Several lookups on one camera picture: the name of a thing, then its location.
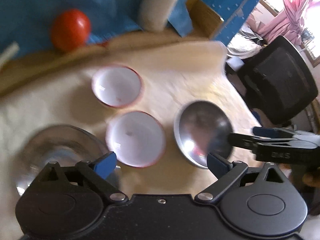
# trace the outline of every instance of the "pink curtain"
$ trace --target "pink curtain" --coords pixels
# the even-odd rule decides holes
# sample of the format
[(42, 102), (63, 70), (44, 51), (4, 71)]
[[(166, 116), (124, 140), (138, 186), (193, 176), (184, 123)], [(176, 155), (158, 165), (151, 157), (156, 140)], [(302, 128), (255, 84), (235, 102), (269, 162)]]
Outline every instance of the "pink curtain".
[(284, 10), (281, 11), (270, 23), (258, 29), (268, 42), (277, 36), (283, 35), (292, 44), (301, 44), (301, 33), (304, 29), (307, 9), (316, 6), (314, 0), (283, 0)]

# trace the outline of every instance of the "white cylindrical container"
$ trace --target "white cylindrical container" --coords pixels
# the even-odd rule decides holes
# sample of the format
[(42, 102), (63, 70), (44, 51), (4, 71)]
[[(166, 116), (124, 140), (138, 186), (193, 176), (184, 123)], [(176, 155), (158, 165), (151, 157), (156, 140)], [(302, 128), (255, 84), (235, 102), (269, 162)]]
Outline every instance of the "white cylindrical container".
[(178, 0), (142, 0), (138, 24), (145, 31), (161, 32)]

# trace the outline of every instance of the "screw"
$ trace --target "screw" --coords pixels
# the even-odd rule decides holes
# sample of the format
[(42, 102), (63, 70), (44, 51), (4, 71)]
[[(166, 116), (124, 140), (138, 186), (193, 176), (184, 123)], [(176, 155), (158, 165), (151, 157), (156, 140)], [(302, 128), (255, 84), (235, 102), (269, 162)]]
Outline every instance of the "screw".
[(113, 193), (110, 195), (110, 199), (113, 201), (123, 201), (125, 200), (125, 194), (123, 193)]
[(209, 201), (213, 199), (213, 196), (211, 193), (203, 192), (198, 194), (198, 199), (201, 199), (203, 201)]
[(158, 203), (160, 203), (160, 204), (165, 204), (166, 203), (166, 200), (165, 199), (158, 199)]

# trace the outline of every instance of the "wall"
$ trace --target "wall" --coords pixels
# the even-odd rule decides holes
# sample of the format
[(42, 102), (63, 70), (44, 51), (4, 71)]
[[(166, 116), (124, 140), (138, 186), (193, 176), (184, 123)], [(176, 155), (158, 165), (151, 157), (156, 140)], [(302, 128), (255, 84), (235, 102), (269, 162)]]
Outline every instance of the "wall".
[(309, 67), (313, 78), (315, 79), (319, 94), (317, 96), (318, 101), (320, 102), (320, 64), (313, 67), (312, 63), (309, 61), (309, 59), (307, 58), (307, 55), (305, 54), (304, 51), (301, 51), (301, 47), (300, 46), (296, 46), (296, 48), (298, 49), (298, 51), (300, 51), (301, 56), (304, 58), (307, 66)]
[(252, 15), (256, 20), (264, 23), (265, 25), (275, 18), (261, 3), (257, 4)]

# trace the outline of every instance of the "black mesh chair back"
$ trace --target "black mesh chair back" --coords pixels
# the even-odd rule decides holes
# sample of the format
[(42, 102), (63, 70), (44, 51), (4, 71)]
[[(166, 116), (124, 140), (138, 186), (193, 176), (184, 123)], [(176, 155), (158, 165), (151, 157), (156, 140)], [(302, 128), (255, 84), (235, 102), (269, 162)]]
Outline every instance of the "black mesh chair back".
[(247, 89), (245, 100), (273, 124), (290, 120), (318, 95), (306, 62), (284, 36), (278, 36), (237, 74)]

